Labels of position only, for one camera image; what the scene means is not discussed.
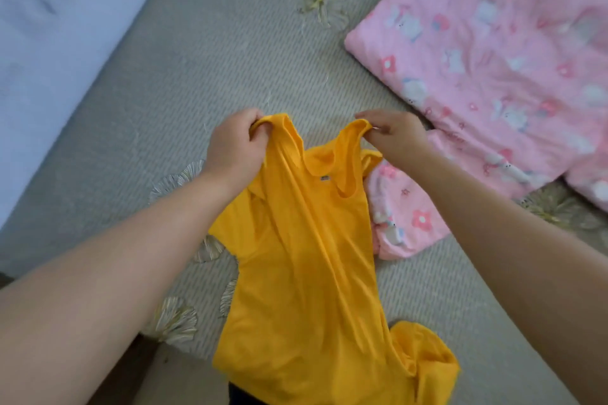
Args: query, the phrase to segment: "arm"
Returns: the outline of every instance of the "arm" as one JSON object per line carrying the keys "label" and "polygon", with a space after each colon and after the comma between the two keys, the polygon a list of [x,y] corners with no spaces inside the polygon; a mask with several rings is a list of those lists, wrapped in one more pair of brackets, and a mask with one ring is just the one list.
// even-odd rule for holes
{"label": "arm", "polygon": [[357,117],[377,127],[368,141],[429,194],[498,302],[580,403],[604,403],[608,258],[441,156],[415,115]]}
{"label": "arm", "polygon": [[262,165],[269,125],[214,131],[188,185],[0,291],[0,402],[82,404],[151,317],[219,213]]}

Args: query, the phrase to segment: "forearm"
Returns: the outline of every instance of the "forearm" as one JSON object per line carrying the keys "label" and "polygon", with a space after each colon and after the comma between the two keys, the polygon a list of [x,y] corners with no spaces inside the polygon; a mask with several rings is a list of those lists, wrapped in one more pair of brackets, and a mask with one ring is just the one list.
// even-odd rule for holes
{"label": "forearm", "polygon": [[605,400],[608,259],[437,153],[426,153],[407,173],[429,194],[501,306],[579,401]]}
{"label": "forearm", "polygon": [[203,174],[0,291],[0,402],[86,402],[230,200]]}

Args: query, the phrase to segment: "dark pants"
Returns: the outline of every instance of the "dark pants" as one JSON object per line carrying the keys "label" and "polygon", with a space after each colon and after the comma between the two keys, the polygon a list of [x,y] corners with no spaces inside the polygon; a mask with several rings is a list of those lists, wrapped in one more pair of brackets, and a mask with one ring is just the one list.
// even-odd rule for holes
{"label": "dark pants", "polygon": [[230,405],[266,405],[232,383],[228,384],[228,397],[230,397]]}

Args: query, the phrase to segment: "pink pajamas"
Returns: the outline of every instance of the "pink pajamas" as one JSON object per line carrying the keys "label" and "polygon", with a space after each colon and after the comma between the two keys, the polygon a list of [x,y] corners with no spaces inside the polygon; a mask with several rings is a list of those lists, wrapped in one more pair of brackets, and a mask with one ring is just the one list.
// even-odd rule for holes
{"label": "pink pajamas", "polygon": [[[569,169],[577,189],[589,184],[604,147],[607,21],[608,0],[382,0],[345,44],[435,124],[437,150],[518,198]],[[367,190],[382,258],[448,234],[429,197],[386,162]]]}

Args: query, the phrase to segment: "yellow garment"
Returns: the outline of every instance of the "yellow garment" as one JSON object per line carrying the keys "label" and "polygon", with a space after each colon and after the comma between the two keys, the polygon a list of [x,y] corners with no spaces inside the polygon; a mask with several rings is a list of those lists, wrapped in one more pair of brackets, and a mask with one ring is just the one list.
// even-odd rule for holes
{"label": "yellow garment", "polygon": [[459,365],[436,334],[387,326],[363,178],[380,162],[358,120],[303,150],[287,115],[262,170],[213,224],[239,260],[214,366],[270,405],[445,404]]}

